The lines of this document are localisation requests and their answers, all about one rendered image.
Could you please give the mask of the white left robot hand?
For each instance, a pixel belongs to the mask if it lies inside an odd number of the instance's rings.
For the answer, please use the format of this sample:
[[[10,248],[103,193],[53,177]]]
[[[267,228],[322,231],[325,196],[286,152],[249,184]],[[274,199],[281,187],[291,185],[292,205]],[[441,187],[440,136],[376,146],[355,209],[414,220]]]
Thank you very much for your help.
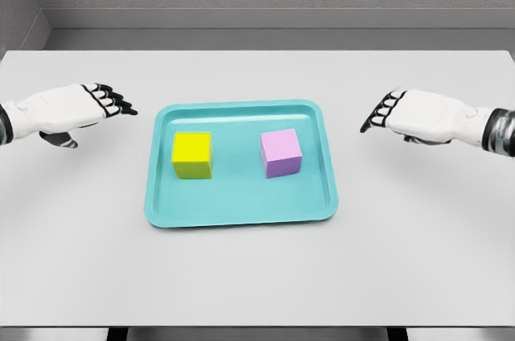
[[[39,136],[53,146],[75,149],[78,143],[70,132],[86,128],[118,114],[138,112],[123,95],[106,84],[70,84],[37,93],[27,100],[35,116]]]

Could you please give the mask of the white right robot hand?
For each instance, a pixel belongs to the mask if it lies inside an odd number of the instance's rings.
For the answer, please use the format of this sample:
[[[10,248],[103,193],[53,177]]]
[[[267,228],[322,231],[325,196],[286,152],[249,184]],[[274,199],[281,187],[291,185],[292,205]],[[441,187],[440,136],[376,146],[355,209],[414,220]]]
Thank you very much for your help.
[[[420,90],[388,92],[360,128],[389,129],[405,142],[429,146],[448,144],[456,139],[455,122],[466,105],[462,101]]]

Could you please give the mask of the pink cube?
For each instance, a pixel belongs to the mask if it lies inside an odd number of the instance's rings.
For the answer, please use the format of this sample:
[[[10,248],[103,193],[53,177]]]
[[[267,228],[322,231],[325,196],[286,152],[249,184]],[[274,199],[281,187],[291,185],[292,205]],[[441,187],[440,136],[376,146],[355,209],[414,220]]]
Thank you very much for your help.
[[[260,135],[262,165],[267,179],[293,175],[303,160],[295,129],[281,129]]]

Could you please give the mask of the yellow cube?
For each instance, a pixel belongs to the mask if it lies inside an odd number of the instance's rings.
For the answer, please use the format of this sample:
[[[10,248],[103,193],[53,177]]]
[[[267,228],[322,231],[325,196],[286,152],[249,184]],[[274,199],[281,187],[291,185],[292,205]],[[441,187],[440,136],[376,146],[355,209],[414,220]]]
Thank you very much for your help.
[[[179,179],[210,179],[213,149],[210,133],[176,133],[171,158]]]

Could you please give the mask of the teal rectangular tray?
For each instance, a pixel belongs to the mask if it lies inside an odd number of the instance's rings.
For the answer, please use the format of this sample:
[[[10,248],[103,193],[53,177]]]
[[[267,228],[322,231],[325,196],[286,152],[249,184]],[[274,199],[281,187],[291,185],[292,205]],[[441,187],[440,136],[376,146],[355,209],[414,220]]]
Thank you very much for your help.
[[[262,133],[295,129],[299,173],[268,179]],[[174,136],[209,132],[211,179],[178,179]],[[321,108],[308,100],[169,105],[154,122],[144,213],[157,228],[193,228],[326,220],[339,197]]]

